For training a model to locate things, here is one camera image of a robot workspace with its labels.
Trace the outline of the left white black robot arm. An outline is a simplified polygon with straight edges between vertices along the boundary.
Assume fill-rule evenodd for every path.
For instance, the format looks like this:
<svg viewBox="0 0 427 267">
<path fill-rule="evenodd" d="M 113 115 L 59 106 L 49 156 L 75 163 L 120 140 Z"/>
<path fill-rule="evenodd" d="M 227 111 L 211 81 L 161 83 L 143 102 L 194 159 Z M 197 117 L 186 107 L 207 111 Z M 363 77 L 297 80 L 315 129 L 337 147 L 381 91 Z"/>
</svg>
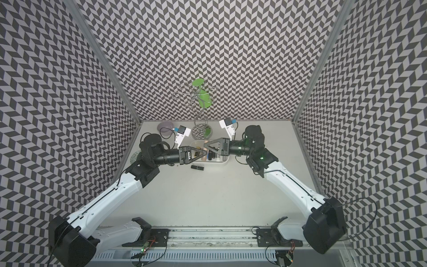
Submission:
<svg viewBox="0 0 427 267">
<path fill-rule="evenodd" d="M 117 227 L 99 229 L 100 224 L 133 194 L 156 177 L 161 165 L 187 165 L 207 151 L 191 146 L 170 148 L 159 134 L 147 135 L 139 144 L 140 154 L 108 189 L 68 217 L 58 216 L 48 226 L 50 256 L 65 267 L 84 267 L 97 254 L 119 245 L 146 244 L 152 226 L 142 218 Z"/>
</svg>

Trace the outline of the slim black lipstick tube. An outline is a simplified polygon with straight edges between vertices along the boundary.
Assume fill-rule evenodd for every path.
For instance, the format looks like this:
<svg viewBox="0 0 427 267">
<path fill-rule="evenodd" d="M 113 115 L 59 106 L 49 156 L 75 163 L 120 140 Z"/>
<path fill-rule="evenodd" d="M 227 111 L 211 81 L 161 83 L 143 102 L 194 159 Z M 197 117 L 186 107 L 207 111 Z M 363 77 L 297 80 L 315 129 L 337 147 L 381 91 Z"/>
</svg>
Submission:
<svg viewBox="0 0 427 267">
<path fill-rule="evenodd" d="M 191 166 L 191 169 L 204 171 L 204 167 L 203 167 L 203 166 L 196 166 L 196 165 L 192 165 L 192 166 Z"/>
</svg>

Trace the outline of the white plastic storage box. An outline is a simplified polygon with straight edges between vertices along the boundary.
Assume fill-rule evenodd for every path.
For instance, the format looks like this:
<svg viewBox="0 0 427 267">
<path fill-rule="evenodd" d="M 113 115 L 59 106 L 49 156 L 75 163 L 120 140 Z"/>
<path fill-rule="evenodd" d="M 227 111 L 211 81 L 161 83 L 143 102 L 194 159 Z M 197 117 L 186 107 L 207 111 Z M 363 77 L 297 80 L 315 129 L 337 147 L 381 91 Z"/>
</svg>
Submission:
<svg viewBox="0 0 427 267">
<path fill-rule="evenodd" d="M 195 140 L 193 141 L 190 146 L 197 148 L 197 149 L 202 149 L 206 152 L 208 152 L 208 154 L 198 160 L 196 160 L 194 162 L 194 164 L 199 164 L 199 165 L 224 165 L 226 163 L 228 163 L 229 161 L 229 157 L 228 156 L 222 156 L 219 155 L 217 153 L 213 153 L 212 151 L 209 151 L 207 149 L 204 148 L 204 144 L 210 142 L 210 140 Z"/>
</svg>

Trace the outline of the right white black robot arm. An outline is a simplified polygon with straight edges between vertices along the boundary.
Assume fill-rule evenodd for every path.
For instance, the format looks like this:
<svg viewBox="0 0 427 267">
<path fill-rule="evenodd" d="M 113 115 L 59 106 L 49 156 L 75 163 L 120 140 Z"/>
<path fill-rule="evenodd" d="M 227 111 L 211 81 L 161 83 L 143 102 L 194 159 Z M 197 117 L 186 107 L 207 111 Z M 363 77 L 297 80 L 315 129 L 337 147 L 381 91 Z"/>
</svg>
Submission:
<svg viewBox="0 0 427 267">
<path fill-rule="evenodd" d="M 241 140 L 229 136 L 203 146 L 221 156 L 245 156 L 255 174 L 278 187 L 299 208 L 304 216 L 302 221 L 280 219 L 272 226 L 283 239 L 306 241 L 316 252 L 325 254 L 347 233 L 342 203 L 322 196 L 295 177 L 265 147 L 265 136 L 259 125 L 248 126 Z"/>
</svg>

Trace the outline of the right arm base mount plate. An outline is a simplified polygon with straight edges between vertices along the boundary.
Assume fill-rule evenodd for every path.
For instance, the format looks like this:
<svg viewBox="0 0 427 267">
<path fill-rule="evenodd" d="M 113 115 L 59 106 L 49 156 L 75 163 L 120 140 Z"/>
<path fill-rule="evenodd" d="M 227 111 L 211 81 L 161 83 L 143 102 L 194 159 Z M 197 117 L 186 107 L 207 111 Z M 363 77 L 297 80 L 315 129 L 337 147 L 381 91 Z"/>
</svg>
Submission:
<svg viewBox="0 0 427 267">
<path fill-rule="evenodd" d="M 257 228 L 255 230 L 255 235 L 257 238 L 258 247 L 266 248 L 268 246 L 276 247 L 291 247 L 295 245 L 296 247 L 302 247 L 303 242 L 301 240 L 288 240 L 284 239 L 279 232 L 273 231 L 271 229 L 261 229 Z"/>
</svg>

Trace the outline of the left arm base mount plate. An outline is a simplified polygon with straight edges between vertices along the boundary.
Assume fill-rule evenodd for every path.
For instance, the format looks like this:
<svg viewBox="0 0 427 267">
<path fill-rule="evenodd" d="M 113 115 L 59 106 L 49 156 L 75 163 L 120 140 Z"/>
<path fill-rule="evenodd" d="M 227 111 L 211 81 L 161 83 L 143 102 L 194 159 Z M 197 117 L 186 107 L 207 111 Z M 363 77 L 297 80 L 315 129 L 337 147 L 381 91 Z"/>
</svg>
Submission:
<svg viewBox="0 0 427 267">
<path fill-rule="evenodd" d="M 144 245 L 150 245 L 151 247 L 166 247 L 169 239 L 170 229 L 151 229 L 150 233 L 148 231 L 143 231 L 140 237 L 131 243 L 122 244 L 122 247 L 143 247 Z"/>
</svg>

